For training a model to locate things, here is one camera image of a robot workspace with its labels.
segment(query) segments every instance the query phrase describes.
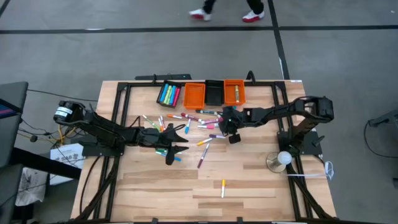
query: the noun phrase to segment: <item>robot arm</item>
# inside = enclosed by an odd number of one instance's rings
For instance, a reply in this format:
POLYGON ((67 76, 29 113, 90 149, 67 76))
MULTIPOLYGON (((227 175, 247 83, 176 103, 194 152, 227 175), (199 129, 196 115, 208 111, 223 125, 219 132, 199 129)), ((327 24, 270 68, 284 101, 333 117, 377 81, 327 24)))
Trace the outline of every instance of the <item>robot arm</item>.
POLYGON ((139 125, 133 127, 134 123, 130 127, 123 127, 92 110, 86 110, 83 104, 74 101, 61 101, 53 119, 58 124, 86 131, 95 136, 102 145, 111 149, 124 146, 167 149, 167 165, 173 163, 174 154, 188 149, 188 147, 172 146, 172 142, 188 142, 175 132, 173 124, 169 124, 162 133, 155 128, 143 128, 139 125))
POLYGON ((232 106, 223 108, 223 121, 220 129, 229 137, 231 144, 241 140, 236 134, 239 128, 258 127, 265 125, 272 119, 284 118, 292 115, 301 115, 305 119, 298 125, 289 129, 290 144, 300 147, 305 134, 311 131, 318 123, 328 123, 334 118, 333 103, 326 97, 304 96, 295 99, 287 105, 279 105, 271 108, 245 108, 239 112, 232 106))

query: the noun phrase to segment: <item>red and white sneaker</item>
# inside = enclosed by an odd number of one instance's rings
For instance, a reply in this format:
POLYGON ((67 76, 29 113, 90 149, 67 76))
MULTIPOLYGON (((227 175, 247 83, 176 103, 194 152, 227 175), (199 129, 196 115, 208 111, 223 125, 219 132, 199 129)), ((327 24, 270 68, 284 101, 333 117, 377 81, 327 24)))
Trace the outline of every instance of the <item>red and white sneaker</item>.
POLYGON ((256 22, 264 17, 264 11, 260 14, 255 14, 253 11, 249 12, 247 15, 245 15, 242 20, 243 22, 256 22))
POLYGON ((199 19, 203 21, 209 21, 211 19, 211 14, 207 14, 203 9, 190 11, 189 14, 194 19, 199 19))

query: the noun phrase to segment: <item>wooden plank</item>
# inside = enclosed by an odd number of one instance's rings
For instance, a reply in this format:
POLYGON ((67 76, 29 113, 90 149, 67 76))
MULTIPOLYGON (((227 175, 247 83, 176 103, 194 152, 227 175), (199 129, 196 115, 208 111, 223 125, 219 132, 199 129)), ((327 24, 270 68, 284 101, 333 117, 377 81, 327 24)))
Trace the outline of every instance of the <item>wooden plank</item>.
MULTIPOLYGON (((289 101, 305 95, 302 83, 285 84, 289 101)), ((108 119, 112 115, 116 87, 117 82, 103 82, 99 94, 97 113, 108 119)), ((157 121, 162 114, 166 125, 173 123, 177 126, 186 124, 187 120, 168 118, 165 116, 167 113, 195 114, 182 106, 184 88, 175 109, 160 106, 155 102, 159 90, 159 87, 131 89, 133 97, 130 98, 128 106, 127 125, 143 114, 153 121, 157 121)), ((280 91, 278 96, 282 103, 280 91)), ((124 92, 118 108, 118 122, 121 119, 123 97, 124 92)), ((274 100, 271 88, 253 86, 246 87, 246 103, 237 109, 272 106, 274 100)), ((206 106, 206 109, 220 111, 222 108, 206 106)), ((196 115, 203 119, 214 118, 205 114, 196 115)), ((301 116, 293 116, 292 119, 295 124, 303 120, 301 116)), ((151 127, 144 119, 141 119, 139 124, 151 127)), ((209 134, 221 132, 219 129, 200 129, 197 125, 197 122, 192 121, 188 134, 183 130, 177 131, 180 136, 189 140, 178 145, 188 146, 189 150, 176 155, 182 161, 175 161, 172 166, 165 165, 165 158, 156 154, 154 149, 126 148, 118 170, 112 222, 149 222, 153 217, 169 222, 235 221, 238 216, 246 221, 294 220, 287 177, 272 173, 265 165, 267 155, 279 150, 275 135, 279 130, 277 121, 270 121, 258 128, 240 129, 242 141, 238 144, 230 144, 227 139, 214 139, 210 142, 208 154, 200 169, 197 169, 197 165, 205 146, 196 146, 196 143, 208 138, 209 134), (222 179, 226 179, 225 198, 221 198, 222 179)), ((88 158, 84 163, 72 218, 79 214, 81 190, 94 159, 88 158)), ((302 156, 302 160, 305 173, 323 172, 322 164, 313 156, 302 156)), ((95 165, 89 178, 83 207, 88 205, 97 191, 101 166, 102 158, 95 165)), ((325 211, 335 215, 326 178, 307 178, 307 185, 325 211)), ((104 217, 107 195, 106 192, 101 206, 101 217, 104 217)))

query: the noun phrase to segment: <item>concrete floor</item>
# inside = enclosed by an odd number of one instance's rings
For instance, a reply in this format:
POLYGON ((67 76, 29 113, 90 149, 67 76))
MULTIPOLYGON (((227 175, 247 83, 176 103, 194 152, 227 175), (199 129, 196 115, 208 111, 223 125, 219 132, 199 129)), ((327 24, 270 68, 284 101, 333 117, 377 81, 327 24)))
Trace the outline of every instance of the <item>concrete floor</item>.
MULTIPOLYGON (((187 11, 202 0, 11 0, 0 18, 1 30, 89 29, 197 26, 271 26, 243 24, 242 0, 219 0, 213 21, 191 21, 187 11)), ((393 0, 278 0, 280 26, 355 26, 398 24, 393 0)), ((396 223, 397 159, 371 154, 363 126, 398 108, 398 30, 282 31, 291 79, 303 80, 308 95, 325 95, 335 106, 335 120, 319 125, 337 214, 346 220, 396 223)), ((103 80, 133 80, 153 73, 190 73, 194 79, 282 79, 273 31, 166 32, 124 34, 0 35, 1 83, 28 81, 31 89, 80 98, 98 97, 103 80)), ((59 97, 27 96, 24 119, 54 131, 52 115, 59 97)), ((398 156, 391 125, 369 129, 369 144, 398 156)), ((50 145, 17 139, 17 146, 46 154, 50 145)), ((67 220, 76 182, 51 187, 35 207, 42 223, 67 220)))

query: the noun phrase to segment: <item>orange container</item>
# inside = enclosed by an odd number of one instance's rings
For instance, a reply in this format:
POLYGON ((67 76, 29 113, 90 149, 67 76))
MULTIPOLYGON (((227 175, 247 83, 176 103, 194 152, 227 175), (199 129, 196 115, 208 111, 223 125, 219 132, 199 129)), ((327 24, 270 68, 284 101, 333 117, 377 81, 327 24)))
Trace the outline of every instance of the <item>orange container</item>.
POLYGON ((184 107, 200 110, 205 107, 205 84, 186 83, 184 93, 184 107))
POLYGON ((246 102, 243 80, 224 80, 224 101, 228 106, 242 105, 246 102), (236 102, 235 86, 238 86, 239 102, 236 102))

